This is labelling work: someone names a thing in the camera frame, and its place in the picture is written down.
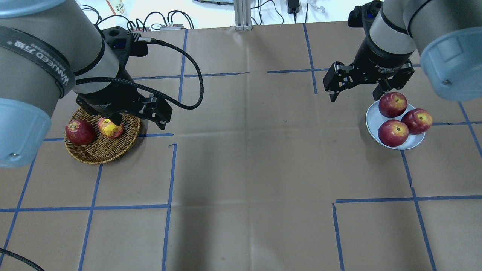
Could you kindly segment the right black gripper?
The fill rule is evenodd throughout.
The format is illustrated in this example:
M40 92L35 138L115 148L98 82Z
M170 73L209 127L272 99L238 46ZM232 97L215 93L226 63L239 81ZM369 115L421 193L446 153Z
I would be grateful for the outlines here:
M351 64L335 61L330 66L323 79L324 90L335 102L341 91L360 84L378 84L372 92L374 101L378 101L391 89L403 88L414 74L410 56L386 52L365 38Z

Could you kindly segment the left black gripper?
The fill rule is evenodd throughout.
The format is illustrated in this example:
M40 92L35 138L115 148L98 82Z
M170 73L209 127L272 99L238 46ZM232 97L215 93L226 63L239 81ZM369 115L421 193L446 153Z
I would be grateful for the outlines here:
M91 116L110 119L122 125L122 114L166 125L171 122L172 107L160 94L145 97L138 92L141 85L131 78L94 77L77 81L77 85L107 83L107 86L90 94L77 93L76 103Z

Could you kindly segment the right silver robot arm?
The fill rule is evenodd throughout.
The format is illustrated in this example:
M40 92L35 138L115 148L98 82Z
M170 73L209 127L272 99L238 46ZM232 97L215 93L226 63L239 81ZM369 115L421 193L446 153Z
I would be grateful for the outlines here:
M334 62L324 76L330 100L361 84L377 84L375 101L402 89L420 67L435 94L465 102L482 96L482 3L480 0L373 0L356 6L348 26L362 28L365 38L354 61Z

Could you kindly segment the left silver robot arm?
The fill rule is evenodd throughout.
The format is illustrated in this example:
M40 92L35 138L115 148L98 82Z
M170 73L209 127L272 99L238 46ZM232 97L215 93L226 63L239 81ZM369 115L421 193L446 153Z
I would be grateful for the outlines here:
M167 99L139 94L125 70L129 57L147 55L148 38L98 29L74 0L2 0L0 9L2 168L34 160L58 100L71 90L93 116L119 122L130 114L162 130L170 122Z

